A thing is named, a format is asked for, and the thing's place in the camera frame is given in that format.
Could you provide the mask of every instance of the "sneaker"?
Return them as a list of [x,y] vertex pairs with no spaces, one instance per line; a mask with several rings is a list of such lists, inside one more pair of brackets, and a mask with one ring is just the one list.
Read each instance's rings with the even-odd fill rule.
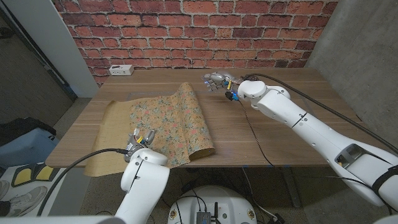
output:
[[6,180],[0,180],[0,200],[7,194],[10,182]]
[[44,186],[36,187],[24,195],[10,199],[11,208],[7,217],[23,216],[32,211],[44,198],[47,188]]

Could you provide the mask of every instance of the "patterned paper sheet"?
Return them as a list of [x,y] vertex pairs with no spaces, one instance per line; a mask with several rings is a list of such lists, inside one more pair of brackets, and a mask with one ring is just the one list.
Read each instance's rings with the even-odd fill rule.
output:
[[[199,102],[189,83],[181,84],[171,96],[111,102],[106,109],[93,150],[125,148],[135,128],[144,135],[156,129],[152,150],[168,158],[169,168],[177,167],[214,152]],[[127,163],[122,155],[106,152],[92,157],[85,174],[93,177],[123,172]]]

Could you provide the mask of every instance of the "wire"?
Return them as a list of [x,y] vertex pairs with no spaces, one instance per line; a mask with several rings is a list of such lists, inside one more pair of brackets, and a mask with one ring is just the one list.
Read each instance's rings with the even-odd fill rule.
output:
[[178,215],[179,215],[179,217],[180,217],[180,223],[182,224],[182,218],[181,218],[181,213],[180,213],[180,207],[178,207],[177,201],[175,201],[175,205],[177,206]]
[[45,195],[43,202],[39,208],[39,211],[37,212],[37,216],[41,216],[43,213],[43,209],[45,207],[45,204],[47,203],[47,201],[49,200],[51,193],[54,191],[55,187],[57,186],[57,184],[61,181],[62,177],[67,174],[67,172],[72,169],[73,167],[75,167],[77,164],[79,164],[81,161],[84,161],[87,158],[90,158],[91,156],[95,156],[97,154],[103,153],[103,152],[118,152],[121,154],[127,154],[127,150],[125,149],[102,149],[102,150],[98,150],[95,152],[92,152],[90,154],[87,154],[85,156],[83,156],[82,158],[76,160],[74,163],[70,164],[58,177],[57,179],[54,181],[54,184],[51,185],[51,188],[49,189],[49,191],[47,192],[47,194]]
[[251,76],[260,76],[260,77],[268,78],[268,79],[270,79],[270,80],[272,80],[272,81],[275,81],[275,82],[277,82],[277,83],[279,83],[279,84],[285,86],[286,88],[288,88],[288,89],[290,89],[290,90],[296,92],[297,94],[299,94],[299,95],[305,97],[306,99],[308,99],[308,100],[310,100],[311,102],[315,103],[316,105],[322,107],[323,109],[325,109],[325,110],[327,110],[327,111],[333,113],[333,114],[336,115],[337,117],[339,117],[339,118],[341,118],[341,119],[343,119],[343,120],[349,122],[349,123],[352,124],[353,126],[357,127],[358,129],[360,129],[361,131],[365,132],[366,134],[372,136],[373,138],[375,138],[375,139],[378,140],[379,142],[383,143],[383,145],[387,146],[389,149],[393,150],[396,154],[398,154],[398,149],[397,149],[395,146],[393,146],[391,143],[389,143],[389,142],[387,142],[386,140],[384,140],[382,137],[378,136],[377,134],[375,134],[374,132],[368,130],[367,128],[361,126],[360,124],[358,124],[357,122],[353,121],[352,119],[349,119],[349,118],[347,118],[346,116],[342,115],[341,113],[339,113],[339,112],[337,112],[337,111],[331,109],[330,107],[324,105],[323,103],[320,103],[319,101],[317,101],[317,100],[315,100],[315,99],[309,97],[308,95],[302,93],[301,91],[299,91],[299,90],[297,90],[297,89],[291,87],[290,85],[288,85],[288,84],[286,84],[286,83],[284,83],[284,82],[282,82],[282,81],[280,81],[280,80],[278,80],[278,79],[276,79],[276,78],[274,78],[274,77],[270,77],[270,76],[268,76],[268,75],[264,75],[264,74],[260,74],[260,73],[250,73],[250,74],[247,74],[247,75],[244,77],[243,80],[247,80],[247,79],[248,79],[249,77],[251,77]]
[[194,191],[194,189],[192,188],[192,191],[193,191],[193,193],[195,194],[195,196],[197,197],[197,200],[198,200],[198,205],[199,205],[199,212],[201,212],[201,208],[200,208],[200,203],[199,203],[199,198],[198,198],[198,195],[197,195],[197,193]]
[[254,132],[254,130],[253,130],[253,127],[251,126],[250,121],[249,121],[248,114],[246,113],[246,109],[244,109],[244,106],[243,106],[243,104],[242,104],[242,102],[241,102],[240,100],[238,100],[238,102],[239,102],[239,103],[241,104],[241,106],[242,106],[244,115],[245,115],[245,117],[246,117],[246,121],[248,121],[249,127],[250,127],[250,129],[251,129],[251,132],[253,133],[254,138],[256,139],[257,145],[259,146],[259,149],[260,149],[260,151],[261,151],[262,156],[264,156],[264,158],[266,159],[266,161],[267,161],[272,167],[275,167],[275,166],[272,164],[272,162],[267,158],[267,156],[266,156],[266,154],[264,153],[264,151],[262,150],[261,145],[260,145],[260,142],[259,142],[259,140],[257,139],[257,136],[256,136],[256,134],[255,134],[255,132]]
[[261,210],[263,210],[263,211],[266,212],[267,214],[269,214],[269,215],[271,215],[272,217],[274,217],[274,218],[273,218],[274,221],[278,220],[278,218],[277,218],[274,214],[272,214],[271,212],[268,212],[267,210],[263,209],[263,208],[256,202],[256,200],[254,199],[254,196],[253,196],[253,190],[252,190],[252,188],[251,188],[251,184],[250,184],[250,181],[249,181],[249,177],[248,177],[248,175],[246,174],[246,171],[244,171],[244,168],[243,168],[243,167],[242,167],[242,170],[243,170],[244,176],[246,177],[246,180],[248,180],[249,187],[250,187],[250,192],[251,192],[251,195],[252,195],[253,202],[254,202]]

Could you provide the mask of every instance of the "black cable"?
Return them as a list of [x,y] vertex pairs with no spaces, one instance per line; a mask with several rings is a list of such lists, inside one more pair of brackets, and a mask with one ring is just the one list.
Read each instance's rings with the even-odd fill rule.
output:
[[257,139],[257,136],[256,136],[256,134],[255,134],[255,132],[254,132],[254,130],[253,130],[253,127],[251,126],[250,121],[249,121],[248,114],[246,113],[246,109],[244,109],[244,106],[243,106],[243,104],[242,104],[242,102],[241,102],[240,100],[238,100],[238,102],[239,102],[239,103],[241,104],[241,106],[242,106],[244,115],[245,115],[245,117],[246,117],[246,121],[248,121],[249,127],[250,127],[250,129],[251,129],[251,132],[253,133],[254,138],[256,139],[257,145],[259,146],[259,149],[260,149],[260,151],[261,151],[262,156],[264,156],[264,158],[266,159],[266,161],[267,161],[272,167],[275,167],[275,166],[270,162],[270,160],[268,160],[266,154],[265,154],[264,151],[262,150],[261,145],[260,145],[260,143],[259,143],[259,140]]
[[201,208],[200,208],[200,203],[199,203],[199,198],[198,198],[198,195],[197,195],[197,193],[194,191],[194,189],[192,188],[192,191],[193,191],[193,193],[195,194],[195,196],[197,197],[197,200],[198,200],[198,205],[199,205],[199,212],[201,212]]
[[49,200],[51,193],[54,191],[55,187],[57,186],[57,184],[61,181],[62,177],[67,174],[67,172],[72,169],[73,167],[75,167],[77,164],[81,163],[82,161],[84,161],[87,158],[90,158],[91,156],[95,156],[97,154],[103,153],[103,152],[118,152],[121,154],[127,154],[127,150],[125,149],[102,149],[102,150],[98,150],[95,152],[92,152],[90,154],[87,154],[85,156],[83,156],[82,158],[76,160],[75,162],[73,162],[72,164],[70,164],[58,177],[57,179],[54,181],[54,183],[51,185],[51,188],[49,189],[49,191],[47,192],[47,194],[45,195],[43,202],[39,208],[39,211],[37,212],[37,216],[41,216],[43,213],[43,209],[45,207],[45,204],[47,203],[47,201]]
[[108,212],[108,211],[106,211],[106,210],[103,210],[103,211],[100,211],[100,212],[97,212],[95,215],[98,215],[98,214],[100,214],[101,212]]
[[180,223],[182,224],[182,218],[181,218],[180,208],[178,207],[177,201],[175,201],[175,205],[177,206],[178,215],[179,215],[179,217],[180,217]]
[[199,198],[199,199],[205,204],[205,212],[207,212],[206,203],[205,203],[205,201],[204,201],[201,197],[199,197],[199,196],[194,196],[194,195],[182,196],[182,197],[179,197],[179,198],[175,201],[175,204],[177,204],[177,201],[180,200],[181,198],[187,198],[187,197],[196,197],[196,198]]
[[396,154],[398,154],[398,149],[397,149],[395,146],[393,146],[391,143],[389,143],[389,142],[387,142],[386,140],[384,140],[382,137],[378,136],[377,134],[375,134],[374,132],[368,130],[367,128],[361,126],[360,124],[358,124],[357,122],[353,121],[352,119],[349,119],[349,118],[347,118],[346,116],[342,115],[341,113],[339,113],[339,112],[337,112],[337,111],[331,109],[330,107],[324,105],[323,103],[320,103],[319,101],[317,101],[317,100],[315,100],[315,99],[309,97],[308,95],[302,93],[301,91],[299,91],[299,90],[297,90],[297,89],[291,87],[290,85],[288,85],[288,84],[286,84],[286,83],[284,83],[284,82],[282,82],[282,81],[280,81],[280,80],[278,80],[278,79],[276,79],[276,78],[274,78],[274,77],[270,77],[270,76],[268,76],[268,75],[264,75],[264,74],[260,74],[260,73],[251,73],[251,74],[247,74],[247,75],[244,77],[244,80],[247,80],[247,79],[248,79],[249,77],[251,77],[251,76],[260,76],[260,77],[268,78],[268,79],[270,79],[270,80],[272,80],[272,81],[275,81],[275,82],[277,82],[277,83],[279,83],[279,84],[285,86],[286,88],[288,88],[288,89],[294,91],[295,93],[297,93],[297,94],[299,94],[299,95],[305,97],[306,99],[308,99],[308,100],[310,100],[311,102],[315,103],[316,105],[322,107],[323,109],[325,109],[325,110],[327,110],[327,111],[333,113],[333,114],[336,115],[337,117],[339,117],[339,118],[341,118],[341,119],[343,119],[343,120],[349,122],[350,124],[352,124],[352,125],[355,126],[356,128],[358,128],[358,129],[360,129],[361,131],[365,132],[366,134],[372,136],[373,138],[375,138],[375,139],[378,140],[379,142],[383,143],[383,145],[387,146],[389,149],[393,150]]

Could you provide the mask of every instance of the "electrical outlet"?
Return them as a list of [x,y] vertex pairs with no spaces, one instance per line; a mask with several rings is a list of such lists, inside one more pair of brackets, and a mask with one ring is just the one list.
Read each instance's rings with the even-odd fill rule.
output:
[[109,71],[111,75],[131,75],[134,68],[132,65],[112,65]]

